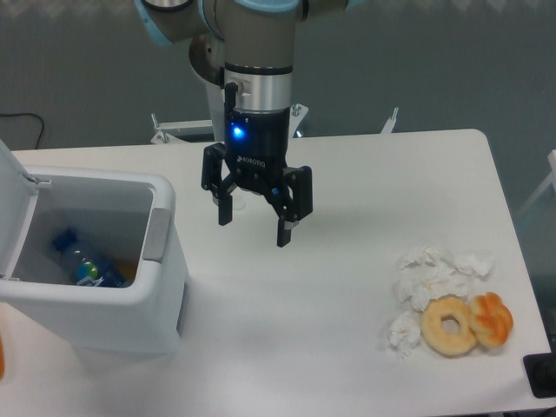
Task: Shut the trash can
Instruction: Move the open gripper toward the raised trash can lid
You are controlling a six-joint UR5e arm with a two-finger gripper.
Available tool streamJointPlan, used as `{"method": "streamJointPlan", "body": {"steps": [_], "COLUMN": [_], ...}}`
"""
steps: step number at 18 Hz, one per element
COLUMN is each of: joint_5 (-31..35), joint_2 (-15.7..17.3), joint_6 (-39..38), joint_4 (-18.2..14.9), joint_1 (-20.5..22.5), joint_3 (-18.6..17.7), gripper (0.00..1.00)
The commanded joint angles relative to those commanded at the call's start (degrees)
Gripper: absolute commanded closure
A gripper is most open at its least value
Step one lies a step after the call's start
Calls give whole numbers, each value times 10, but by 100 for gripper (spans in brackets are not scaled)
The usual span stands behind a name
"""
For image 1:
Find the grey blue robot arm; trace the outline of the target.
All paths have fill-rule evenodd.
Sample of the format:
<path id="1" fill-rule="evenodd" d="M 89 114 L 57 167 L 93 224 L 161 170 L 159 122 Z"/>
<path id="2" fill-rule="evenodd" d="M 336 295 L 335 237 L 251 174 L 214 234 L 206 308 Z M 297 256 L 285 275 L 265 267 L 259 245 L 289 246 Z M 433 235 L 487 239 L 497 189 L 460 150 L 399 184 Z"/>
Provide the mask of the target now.
<path id="1" fill-rule="evenodd" d="M 211 192 L 218 222 L 233 218 L 240 188 L 263 196 L 277 214 L 277 244 L 313 211 L 312 170 L 291 168 L 286 154 L 292 115 L 296 25 L 353 7 L 353 1 L 138 1 L 137 11 L 158 43 L 189 40 L 195 73 L 216 98 L 216 142 L 204 150 L 202 188 Z"/>

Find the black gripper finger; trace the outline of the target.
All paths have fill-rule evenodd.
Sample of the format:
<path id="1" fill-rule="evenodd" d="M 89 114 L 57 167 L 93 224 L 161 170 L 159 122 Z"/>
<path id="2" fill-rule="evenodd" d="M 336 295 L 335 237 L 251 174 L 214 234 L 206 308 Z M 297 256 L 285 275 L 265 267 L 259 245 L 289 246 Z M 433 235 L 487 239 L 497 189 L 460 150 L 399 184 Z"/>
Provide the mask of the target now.
<path id="1" fill-rule="evenodd" d="M 274 195 L 272 188 L 280 193 Z M 313 212 L 313 172 L 309 166 L 279 169 L 268 180 L 264 194 L 278 216 L 276 244 L 283 248 L 291 242 L 293 228 Z"/>
<path id="2" fill-rule="evenodd" d="M 233 219 L 233 196 L 236 184 L 233 174 L 222 178 L 222 163 L 226 156 L 226 146 L 217 142 L 203 150 L 202 181 L 204 190 L 210 191 L 218 207 L 218 224 L 227 225 Z"/>

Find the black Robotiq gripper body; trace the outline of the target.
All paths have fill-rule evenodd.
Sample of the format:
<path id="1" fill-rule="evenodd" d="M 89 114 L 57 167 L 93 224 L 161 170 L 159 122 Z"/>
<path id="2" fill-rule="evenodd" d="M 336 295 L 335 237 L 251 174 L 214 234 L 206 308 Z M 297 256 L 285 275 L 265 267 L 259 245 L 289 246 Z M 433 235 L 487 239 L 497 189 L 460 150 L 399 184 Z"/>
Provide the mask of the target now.
<path id="1" fill-rule="evenodd" d="M 236 187 L 264 196 L 270 177 L 287 167 L 290 109 L 242 112 L 227 106 L 224 115 L 229 173 Z"/>

